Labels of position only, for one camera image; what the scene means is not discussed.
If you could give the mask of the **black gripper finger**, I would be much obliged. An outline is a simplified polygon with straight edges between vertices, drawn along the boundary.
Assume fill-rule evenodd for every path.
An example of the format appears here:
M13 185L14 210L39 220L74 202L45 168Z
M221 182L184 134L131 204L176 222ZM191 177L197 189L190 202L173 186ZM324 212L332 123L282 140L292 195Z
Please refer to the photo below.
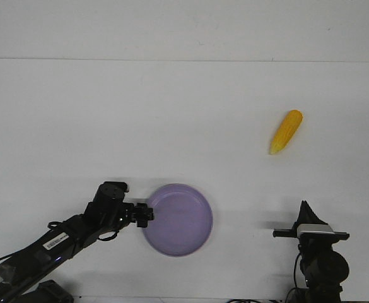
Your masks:
M305 221L308 224L326 225L327 222L321 220L312 210L307 201L305 201Z
M135 206L137 214L153 214L153 209L150 208L146 203L138 203Z
M306 206L307 206L307 201L303 200L301 202L301 205L300 205L300 210L299 210L299 213L298 213L298 217L296 219L296 221L294 222L293 224L293 229L297 229L301 224L304 224L306 219Z
M139 228L147 228L149 221L154 220L154 214L148 213L148 214L138 214L136 216L136 226Z

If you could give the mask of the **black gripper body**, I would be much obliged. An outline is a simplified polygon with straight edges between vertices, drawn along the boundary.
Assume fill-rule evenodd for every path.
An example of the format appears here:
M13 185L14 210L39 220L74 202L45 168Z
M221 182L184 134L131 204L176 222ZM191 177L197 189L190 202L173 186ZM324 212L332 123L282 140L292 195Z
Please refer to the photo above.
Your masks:
M136 223L136 205L134 203L121 203L118 211L118 223L129 225Z
M274 229L273 237L297 238L296 229ZM298 240L304 249L329 249L339 241L346 241L350 237L347 232L335 232L334 235L302 235Z

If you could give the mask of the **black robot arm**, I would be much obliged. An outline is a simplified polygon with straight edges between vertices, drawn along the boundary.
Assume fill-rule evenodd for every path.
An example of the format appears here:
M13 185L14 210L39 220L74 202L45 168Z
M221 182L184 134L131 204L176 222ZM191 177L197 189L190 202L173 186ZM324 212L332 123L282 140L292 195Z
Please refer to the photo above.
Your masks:
M313 212L307 201L302 201L292 228L274 229L272 235L298 240L294 266L300 267L306 287L298 286L294 273L294 287L287 293L286 302L341 301L341 283L349 276L349 264L332 246L348 240L349 233L334 231Z
M146 203L124 201L129 186L107 181L99 185L83 213L50 222L48 231L32 244L0 258L0 302L12 302L65 261L96 241L112 241L134 223L146 228L154 219Z

